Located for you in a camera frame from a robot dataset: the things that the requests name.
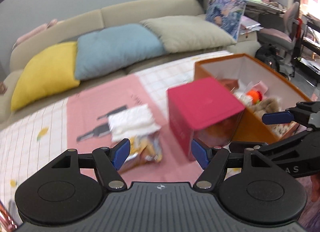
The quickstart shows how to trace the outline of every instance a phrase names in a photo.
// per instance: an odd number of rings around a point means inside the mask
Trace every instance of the black backpack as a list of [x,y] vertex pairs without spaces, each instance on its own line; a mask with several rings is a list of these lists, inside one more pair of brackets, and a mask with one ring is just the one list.
[[276,48],[271,44],[264,44],[256,52],[255,57],[279,72],[279,62],[276,54]]

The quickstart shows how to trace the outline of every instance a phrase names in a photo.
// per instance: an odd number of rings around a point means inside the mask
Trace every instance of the orange toy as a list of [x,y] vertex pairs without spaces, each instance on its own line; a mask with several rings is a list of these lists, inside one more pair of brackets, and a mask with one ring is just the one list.
[[257,104],[262,100],[262,94],[257,90],[249,90],[246,95],[252,98],[252,104]]

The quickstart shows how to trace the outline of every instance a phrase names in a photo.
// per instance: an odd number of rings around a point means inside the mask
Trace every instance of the beige sofa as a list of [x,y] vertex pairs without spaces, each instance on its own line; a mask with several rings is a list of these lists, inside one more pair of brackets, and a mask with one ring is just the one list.
[[80,86],[75,89],[41,99],[17,112],[11,112],[10,105],[12,94],[24,67],[34,55],[38,54],[45,48],[63,41],[76,40],[76,38],[82,34],[107,27],[119,26],[128,23],[138,23],[141,20],[149,18],[177,15],[198,16],[202,14],[204,14],[203,8],[196,0],[139,0],[108,6],[103,9],[84,13],[74,18],[66,19],[26,40],[18,45],[11,54],[11,73],[4,81],[8,90],[4,95],[0,95],[0,127],[4,128],[5,126],[16,122],[40,108],[50,105],[51,103],[66,98],[72,94],[148,67],[217,50],[228,50],[232,53],[247,53],[254,55],[260,47],[257,42],[256,33],[251,33],[249,36],[241,36],[238,43],[233,46],[213,50],[164,55],[136,63],[101,78],[82,81]]

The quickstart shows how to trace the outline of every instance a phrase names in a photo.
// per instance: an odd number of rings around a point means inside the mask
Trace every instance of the blue art canvas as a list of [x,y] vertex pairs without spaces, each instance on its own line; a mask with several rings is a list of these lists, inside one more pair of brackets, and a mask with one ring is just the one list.
[[237,41],[246,5],[247,0],[209,0],[206,20],[222,28]]

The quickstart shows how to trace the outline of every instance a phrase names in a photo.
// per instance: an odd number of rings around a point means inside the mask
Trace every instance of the pink box lid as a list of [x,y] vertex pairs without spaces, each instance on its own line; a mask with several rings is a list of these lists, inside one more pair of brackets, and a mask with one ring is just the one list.
[[168,89],[168,100],[179,109],[193,130],[217,124],[245,109],[226,88],[212,77]]

